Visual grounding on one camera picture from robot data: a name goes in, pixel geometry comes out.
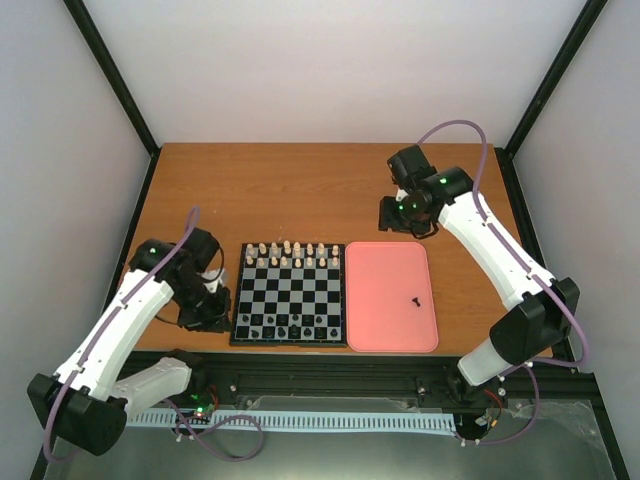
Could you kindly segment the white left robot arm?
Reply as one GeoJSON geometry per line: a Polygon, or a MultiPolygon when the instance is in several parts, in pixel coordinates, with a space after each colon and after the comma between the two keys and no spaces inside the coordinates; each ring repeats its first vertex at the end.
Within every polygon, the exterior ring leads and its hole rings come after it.
{"type": "Polygon", "coordinates": [[[120,372],[169,303],[178,306],[182,329],[230,331],[225,271],[208,268],[220,249],[211,233],[193,226],[176,243],[149,239],[136,249],[120,289],[80,346],[52,375],[37,374],[27,387],[48,461],[57,459],[55,438],[99,456],[114,446],[127,421],[146,409],[175,395],[190,403],[206,395],[202,360],[180,349],[127,378],[120,372]]]}

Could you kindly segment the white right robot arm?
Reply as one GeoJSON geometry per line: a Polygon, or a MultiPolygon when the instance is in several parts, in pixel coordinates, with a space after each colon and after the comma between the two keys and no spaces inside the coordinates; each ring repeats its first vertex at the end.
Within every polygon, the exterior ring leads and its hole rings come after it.
{"type": "Polygon", "coordinates": [[[506,310],[487,339],[458,361],[452,388],[464,393],[482,386],[575,331],[575,282],[556,279],[524,251],[463,169],[437,171],[418,145],[399,150],[387,166],[397,192],[380,202],[380,230],[419,240],[447,230],[486,274],[506,310]]]}

